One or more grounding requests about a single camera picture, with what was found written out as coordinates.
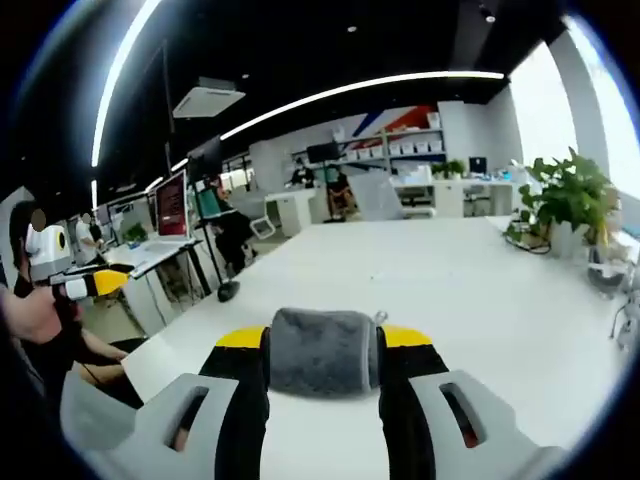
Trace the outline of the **person's left hand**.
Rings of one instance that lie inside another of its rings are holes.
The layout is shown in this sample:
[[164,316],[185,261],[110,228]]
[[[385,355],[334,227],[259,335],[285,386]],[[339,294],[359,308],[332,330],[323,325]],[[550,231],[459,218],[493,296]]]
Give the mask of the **person's left hand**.
[[68,299],[66,291],[54,287],[37,287],[24,298],[12,294],[7,313],[12,333],[36,344],[54,339],[62,331],[55,308],[55,302],[62,299]]

